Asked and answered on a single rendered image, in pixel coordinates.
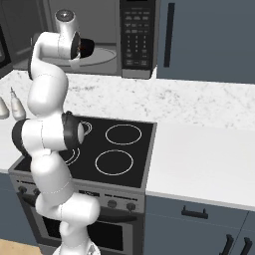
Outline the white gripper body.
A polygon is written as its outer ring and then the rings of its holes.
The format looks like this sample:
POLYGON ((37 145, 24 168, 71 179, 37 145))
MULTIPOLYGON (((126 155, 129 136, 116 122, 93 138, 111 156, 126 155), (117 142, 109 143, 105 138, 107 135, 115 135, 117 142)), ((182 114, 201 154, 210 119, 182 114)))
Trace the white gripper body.
POLYGON ((80 69, 80 59, 81 59, 81 52, 77 51, 76 58, 69 61, 70 66, 73 70, 79 70, 80 69))

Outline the grey microwave turntable plate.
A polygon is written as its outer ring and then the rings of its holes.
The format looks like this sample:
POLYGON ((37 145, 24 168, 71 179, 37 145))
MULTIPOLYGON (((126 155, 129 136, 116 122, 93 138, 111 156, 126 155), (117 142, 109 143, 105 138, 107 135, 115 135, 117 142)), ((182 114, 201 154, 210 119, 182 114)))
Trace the grey microwave turntable plate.
MULTIPOLYGON (((94 53, 90 57, 80 59, 80 66, 91 66, 106 63, 114 59, 116 56, 117 52, 115 50, 96 47, 94 53)), ((44 58, 43 61, 57 66, 70 66, 70 60, 44 58)))

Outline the black microwave oven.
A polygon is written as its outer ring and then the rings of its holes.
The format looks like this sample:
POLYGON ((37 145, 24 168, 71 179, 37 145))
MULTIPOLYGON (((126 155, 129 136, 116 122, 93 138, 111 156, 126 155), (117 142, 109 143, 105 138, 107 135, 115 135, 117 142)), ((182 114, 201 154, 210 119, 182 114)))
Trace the black microwave oven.
POLYGON ((160 0, 43 0, 47 25, 57 30, 55 13, 75 13, 80 34, 95 48, 115 50, 106 63, 80 66, 80 74, 148 79, 156 65, 160 0))

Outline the blue-grey tall cupboard door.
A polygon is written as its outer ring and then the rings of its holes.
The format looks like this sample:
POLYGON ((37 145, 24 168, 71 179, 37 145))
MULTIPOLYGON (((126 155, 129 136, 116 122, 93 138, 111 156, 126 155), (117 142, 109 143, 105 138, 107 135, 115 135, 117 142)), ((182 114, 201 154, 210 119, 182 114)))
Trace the blue-grey tall cupboard door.
POLYGON ((156 76, 255 84, 255 0, 161 0, 156 76), (175 9, 165 68, 168 3, 175 9))

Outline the oven door with window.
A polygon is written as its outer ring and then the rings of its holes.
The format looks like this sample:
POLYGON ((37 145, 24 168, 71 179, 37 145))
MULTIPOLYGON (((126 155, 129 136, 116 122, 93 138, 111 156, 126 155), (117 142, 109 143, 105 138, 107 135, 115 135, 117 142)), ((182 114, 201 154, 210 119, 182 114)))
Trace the oven door with window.
MULTIPOLYGON (((53 255, 61 245, 59 231, 60 221, 41 216, 24 202, 18 193, 20 203, 27 216, 35 239, 43 255, 53 255)), ((143 255, 144 215, 141 213, 114 210, 102 207, 101 212, 107 215, 133 215, 136 221, 124 223, 109 223, 97 220, 88 226, 92 241, 99 247, 102 255, 143 255)))

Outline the dark grey appliance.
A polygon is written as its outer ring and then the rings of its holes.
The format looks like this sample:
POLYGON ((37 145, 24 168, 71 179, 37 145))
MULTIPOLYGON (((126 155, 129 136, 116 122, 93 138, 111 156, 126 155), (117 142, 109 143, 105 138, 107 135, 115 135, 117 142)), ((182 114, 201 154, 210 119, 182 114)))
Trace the dark grey appliance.
POLYGON ((0 80, 13 70, 4 31, 0 25, 0 80))

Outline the black hob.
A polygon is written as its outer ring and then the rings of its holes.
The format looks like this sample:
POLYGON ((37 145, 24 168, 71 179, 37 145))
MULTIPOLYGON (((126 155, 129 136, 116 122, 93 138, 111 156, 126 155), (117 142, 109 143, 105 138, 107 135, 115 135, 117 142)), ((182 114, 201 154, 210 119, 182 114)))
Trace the black hob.
POLYGON ((39 159, 39 175, 55 189, 65 184, 97 183, 142 187, 147 173, 155 124, 62 114, 64 148, 51 153, 55 168, 39 159))

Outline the steel oven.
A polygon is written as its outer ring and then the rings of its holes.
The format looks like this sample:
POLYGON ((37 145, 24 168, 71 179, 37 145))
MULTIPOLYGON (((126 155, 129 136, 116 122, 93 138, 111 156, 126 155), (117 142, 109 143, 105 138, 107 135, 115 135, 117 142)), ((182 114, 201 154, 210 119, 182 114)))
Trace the steel oven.
MULTIPOLYGON (((33 190, 37 188, 31 172, 25 172, 20 170, 10 170, 9 171, 12 184, 14 186, 17 195, 19 192, 19 186, 25 186, 27 192, 25 194, 34 195, 33 190)), ((92 183, 83 180, 74 180, 75 191, 87 194, 95 197, 102 207, 108 207, 108 201, 113 199, 117 202, 116 208, 110 208, 114 210, 123 210, 127 211, 127 204, 132 202, 135 204, 134 213, 141 213, 144 215, 144 188, 135 188, 135 189, 125 189, 124 187, 113 187, 109 184, 104 185, 102 183, 92 183)))

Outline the blue-grey cupboard run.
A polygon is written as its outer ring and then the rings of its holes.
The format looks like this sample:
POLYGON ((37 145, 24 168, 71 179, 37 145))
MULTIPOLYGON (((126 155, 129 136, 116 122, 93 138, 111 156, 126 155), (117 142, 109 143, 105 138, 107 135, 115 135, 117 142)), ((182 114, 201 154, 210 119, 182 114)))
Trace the blue-grey cupboard run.
POLYGON ((37 242, 8 174, 0 172, 0 239, 36 246, 37 242))

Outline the blue-grey drawer front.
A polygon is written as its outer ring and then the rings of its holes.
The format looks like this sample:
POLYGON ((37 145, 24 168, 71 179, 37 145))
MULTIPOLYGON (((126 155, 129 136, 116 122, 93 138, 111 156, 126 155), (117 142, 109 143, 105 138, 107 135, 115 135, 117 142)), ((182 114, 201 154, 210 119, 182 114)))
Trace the blue-grey drawer front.
POLYGON ((247 212, 241 209, 228 208, 222 206, 215 206, 203 203, 195 203, 171 198, 163 198, 156 196, 148 196, 146 198, 147 213, 172 217, 176 219, 190 220, 196 222, 203 222, 213 225, 226 226, 239 229, 246 218, 247 212), (183 206, 187 210, 202 212, 205 208, 208 213, 208 219, 201 219, 181 215, 183 206))

